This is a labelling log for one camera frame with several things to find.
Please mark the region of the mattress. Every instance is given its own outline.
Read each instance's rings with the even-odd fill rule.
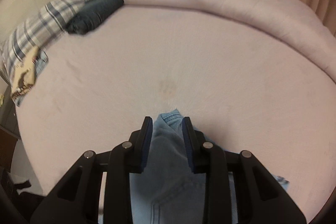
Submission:
[[[64,34],[17,109],[47,194],[86,150],[175,108],[223,148],[290,181],[308,221],[335,188],[335,39],[298,0],[125,0]]]

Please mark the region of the yellow cloth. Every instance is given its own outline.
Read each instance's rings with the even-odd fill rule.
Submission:
[[[15,67],[14,80],[11,89],[11,98],[15,100],[18,96],[26,94],[35,84],[35,60],[39,47],[34,46],[22,63]]]

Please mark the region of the plaid pillow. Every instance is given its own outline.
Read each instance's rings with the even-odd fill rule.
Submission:
[[[83,5],[83,0],[52,0],[14,30],[5,41],[2,53],[11,83],[15,67],[21,64],[28,51],[35,45],[42,48],[57,38]]]

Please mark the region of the nightstand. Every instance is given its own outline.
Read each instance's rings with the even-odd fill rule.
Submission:
[[[11,99],[11,86],[2,78],[0,78],[0,93],[4,95],[3,105],[0,107],[0,129],[17,139],[21,139],[15,104]]]

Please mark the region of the silver bolt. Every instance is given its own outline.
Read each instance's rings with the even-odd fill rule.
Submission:
[[[131,142],[124,142],[124,143],[122,143],[121,146],[122,146],[123,148],[127,149],[127,148],[132,147],[132,145],[133,145],[133,144],[132,144]]]
[[[88,150],[84,153],[84,157],[86,157],[87,159],[91,158],[93,155],[95,154],[95,152],[93,152],[92,150]]]
[[[244,158],[252,157],[252,153],[250,151],[247,151],[247,150],[244,150],[243,152],[241,152],[241,154]]]
[[[207,148],[207,149],[210,149],[210,148],[213,148],[213,144],[211,142],[205,142],[205,143],[203,143],[203,147]]]

